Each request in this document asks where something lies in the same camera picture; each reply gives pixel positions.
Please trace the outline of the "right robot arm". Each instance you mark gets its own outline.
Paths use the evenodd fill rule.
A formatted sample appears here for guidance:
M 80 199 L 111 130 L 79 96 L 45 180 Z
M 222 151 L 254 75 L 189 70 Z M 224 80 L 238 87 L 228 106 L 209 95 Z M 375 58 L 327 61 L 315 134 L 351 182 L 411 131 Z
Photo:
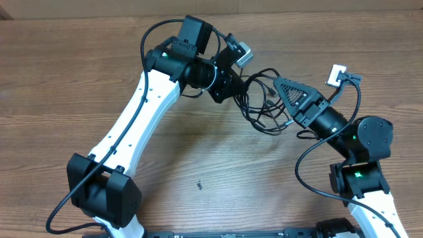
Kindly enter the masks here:
M 380 161 L 391 155 L 393 125 L 378 116 L 350 119 L 333 108 L 345 86 L 360 88 L 362 77 L 341 73 L 335 78 L 336 91 L 326 99 L 318 90 L 282 77 L 274 80 L 284 105 L 294 122 L 317 139 L 329 144 L 344 161 L 330 165 L 332 193 L 323 196 L 340 200 L 358 223 L 346 218 L 320 221 L 312 237 L 406 237 L 396 212 L 390 187 Z

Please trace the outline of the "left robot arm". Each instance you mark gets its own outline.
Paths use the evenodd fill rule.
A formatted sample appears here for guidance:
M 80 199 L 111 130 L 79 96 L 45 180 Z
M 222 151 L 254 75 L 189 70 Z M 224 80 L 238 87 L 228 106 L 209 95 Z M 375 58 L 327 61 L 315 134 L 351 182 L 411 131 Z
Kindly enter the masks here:
M 252 50 L 230 34 L 218 34 L 225 47 L 205 59 L 215 28 L 192 16 L 180 25 L 177 36 L 141 51 L 143 73 L 124 111 L 88 155 L 74 154 L 67 164 L 71 202 L 92 217 L 103 237 L 143 237 L 136 218 L 141 192 L 133 177 L 152 133 L 184 88 L 208 92 L 217 103 L 243 89 L 237 69 L 252 59 Z

